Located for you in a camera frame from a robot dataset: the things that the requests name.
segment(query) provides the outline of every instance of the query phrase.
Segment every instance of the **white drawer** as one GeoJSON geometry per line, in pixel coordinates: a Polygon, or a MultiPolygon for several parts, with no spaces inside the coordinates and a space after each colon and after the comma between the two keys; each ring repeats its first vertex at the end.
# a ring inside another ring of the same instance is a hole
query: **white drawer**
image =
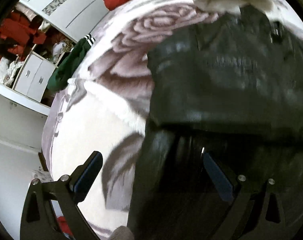
{"type": "Polygon", "coordinates": [[[33,81],[29,87],[27,96],[38,102],[41,101],[44,91],[47,87],[48,80],[56,69],[55,65],[47,60],[43,60],[38,68],[33,81]]]}
{"type": "Polygon", "coordinates": [[[14,87],[14,90],[27,96],[29,87],[33,81],[33,78],[40,67],[43,59],[31,53],[24,63],[23,70],[18,77],[18,81],[14,87]]]}

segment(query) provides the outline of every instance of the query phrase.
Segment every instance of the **floral blanket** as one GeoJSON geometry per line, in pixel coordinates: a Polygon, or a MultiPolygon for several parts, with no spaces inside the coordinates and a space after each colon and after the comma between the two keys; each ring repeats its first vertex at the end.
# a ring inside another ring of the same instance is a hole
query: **floral blanket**
{"type": "MultiPolygon", "coordinates": [[[[298,21],[285,0],[274,2],[298,21]]],[[[78,205],[101,239],[127,224],[153,90],[147,52],[175,29],[210,24],[219,16],[201,11],[193,0],[131,0],[98,24],[92,33],[96,43],[68,87],[56,95],[43,131],[46,163],[58,180],[94,150],[102,153],[103,168],[78,205]]],[[[291,31],[303,39],[303,24],[298,25],[292,23],[291,31]]]]}

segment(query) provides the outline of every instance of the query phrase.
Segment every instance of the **green garment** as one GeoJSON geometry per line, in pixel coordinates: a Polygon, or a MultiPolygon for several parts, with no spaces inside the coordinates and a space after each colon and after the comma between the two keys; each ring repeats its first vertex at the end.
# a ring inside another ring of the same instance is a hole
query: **green garment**
{"type": "Polygon", "coordinates": [[[57,92],[67,87],[68,79],[73,76],[94,41],[95,39],[88,34],[76,44],[70,55],[64,59],[50,77],[47,84],[49,90],[57,92]]]}

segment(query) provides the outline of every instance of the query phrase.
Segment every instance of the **silver screw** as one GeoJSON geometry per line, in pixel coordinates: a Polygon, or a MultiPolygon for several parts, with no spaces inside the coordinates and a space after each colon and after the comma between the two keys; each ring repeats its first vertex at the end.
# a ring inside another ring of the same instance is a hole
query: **silver screw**
{"type": "Polygon", "coordinates": [[[246,181],[246,177],[244,175],[239,175],[238,180],[239,181],[246,181]]]}
{"type": "Polygon", "coordinates": [[[268,182],[269,182],[270,185],[274,185],[275,184],[275,180],[274,179],[269,179],[268,182]]]}
{"type": "Polygon", "coordinates": [[[63,176],[60,177],[60,180],[61,180],[61,181],[66,181],[66,180],[68,180],[68,179],[69,179],[69,176],[68,176],[68,175],[63,175],[63,176]]]}
{"type": "Polygon", "coordinates": [[[33,179],[33,180],[32,180],[32,184],[33,184],[33,185],[36,185],[38,182],[39,182],[39,179],[33,179]]]}

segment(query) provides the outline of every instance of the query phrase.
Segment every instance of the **black garment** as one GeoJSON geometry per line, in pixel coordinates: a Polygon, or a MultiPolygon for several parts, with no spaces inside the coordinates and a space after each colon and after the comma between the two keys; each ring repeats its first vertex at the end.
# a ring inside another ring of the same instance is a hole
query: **black garment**
{"type": "MultiPolygon", "coordinates": [[[[210,239],[229,203],[202,147],[224,171],[245,174],[254,199],[278,181],[286,230],[265,239],[292,238],[303,223],[303,42],[248,6],[177,30],[148,53],[148,67],[155,89],[130,203],[135,239],[210,239]]],[[[254,228],[249,215],[235,239],[254,228]]]]}

